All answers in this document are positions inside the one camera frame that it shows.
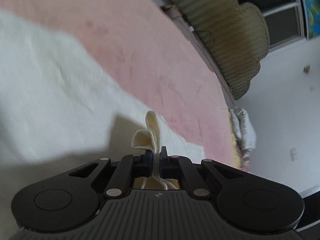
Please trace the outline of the white cream pants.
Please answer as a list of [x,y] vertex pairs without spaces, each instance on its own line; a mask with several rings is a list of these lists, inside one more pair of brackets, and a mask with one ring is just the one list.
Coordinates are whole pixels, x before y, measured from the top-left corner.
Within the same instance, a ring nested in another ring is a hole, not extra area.
[[148,111],[74,37],[1,11],[1,239],[18,229],[16,192],[133,153]]

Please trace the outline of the pink bed sheet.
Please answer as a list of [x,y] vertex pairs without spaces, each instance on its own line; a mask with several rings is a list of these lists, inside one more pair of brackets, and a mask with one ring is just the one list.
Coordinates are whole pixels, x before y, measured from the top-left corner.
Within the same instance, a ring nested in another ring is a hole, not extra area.
[[217,75],[151,0],[1,0],[1,8],[74,35],[122,89],[205,156],[235,166]]

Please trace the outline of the olive padded headboard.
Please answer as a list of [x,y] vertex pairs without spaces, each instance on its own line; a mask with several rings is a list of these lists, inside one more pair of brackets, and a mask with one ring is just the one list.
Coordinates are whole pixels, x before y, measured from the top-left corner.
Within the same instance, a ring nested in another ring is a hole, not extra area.
[[268,54],[270,36],[260,9],[238,0],[170,0],[194,27],[236,100],[249,90]]

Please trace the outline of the colourful floral curtain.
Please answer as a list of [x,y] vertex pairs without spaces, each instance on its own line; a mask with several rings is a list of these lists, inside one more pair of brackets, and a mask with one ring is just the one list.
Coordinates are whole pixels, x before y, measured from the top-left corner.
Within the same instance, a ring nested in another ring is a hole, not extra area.
[[303,0],[308,39],[319,36],[319,0]]

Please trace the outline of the white wall socket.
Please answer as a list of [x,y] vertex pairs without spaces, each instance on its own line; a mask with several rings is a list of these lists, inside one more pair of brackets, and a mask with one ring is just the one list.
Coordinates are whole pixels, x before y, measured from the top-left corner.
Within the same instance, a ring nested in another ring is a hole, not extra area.
[[292,148],[290,150],[290,157],[291,157],[291,161],[295,161],[298,159],[298,152],[296,148]]

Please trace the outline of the window with white frame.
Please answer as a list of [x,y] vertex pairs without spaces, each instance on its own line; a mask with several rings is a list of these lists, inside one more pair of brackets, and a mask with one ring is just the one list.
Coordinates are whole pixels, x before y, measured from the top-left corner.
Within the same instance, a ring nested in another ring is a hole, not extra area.
[[238,2],[252,3],[263,13],[272,50],[306,38],[302,0],[238,0]]

